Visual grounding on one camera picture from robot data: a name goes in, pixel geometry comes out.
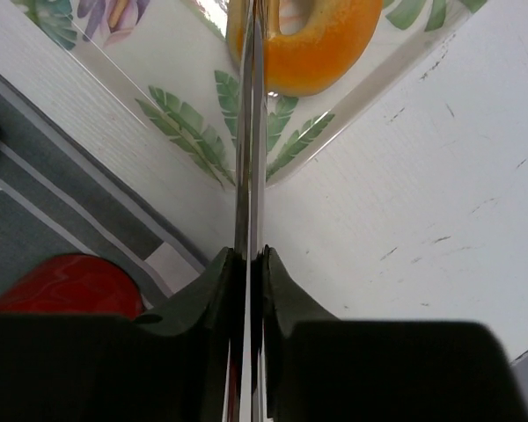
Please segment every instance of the white surface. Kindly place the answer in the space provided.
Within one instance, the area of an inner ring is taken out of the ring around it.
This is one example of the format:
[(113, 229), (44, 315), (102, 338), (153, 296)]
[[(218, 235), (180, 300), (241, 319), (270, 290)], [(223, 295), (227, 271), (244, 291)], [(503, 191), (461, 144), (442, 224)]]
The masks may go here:
[(180, 291), (199, 273), (171, 245), (164, 243), (145, 259), (173, 293)]
[[(231, 243), (232, 195), (6, 0), (0, 73), (208, 255)], [(491, 0), (267, 200), (267, 240), (336, 315), (477, 320), (527, 350), (528, 0)]]

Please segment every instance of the tray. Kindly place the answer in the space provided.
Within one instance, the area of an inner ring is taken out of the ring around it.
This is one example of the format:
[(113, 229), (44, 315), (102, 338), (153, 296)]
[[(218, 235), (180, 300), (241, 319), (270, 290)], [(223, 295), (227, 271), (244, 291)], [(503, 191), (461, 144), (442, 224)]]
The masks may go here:
[[(215, 187), (234, 187), (238, 69), (224, 41), (228, 0), (12, 2), (164, 137), (169, 154)], [(283, 0), (283, 31), (301, 27), (308, 2)], [(270, 93), (268, 183), (313, 158), (486, 2), (384, 0), (370, 45), (336, 84), (305, 98)]]

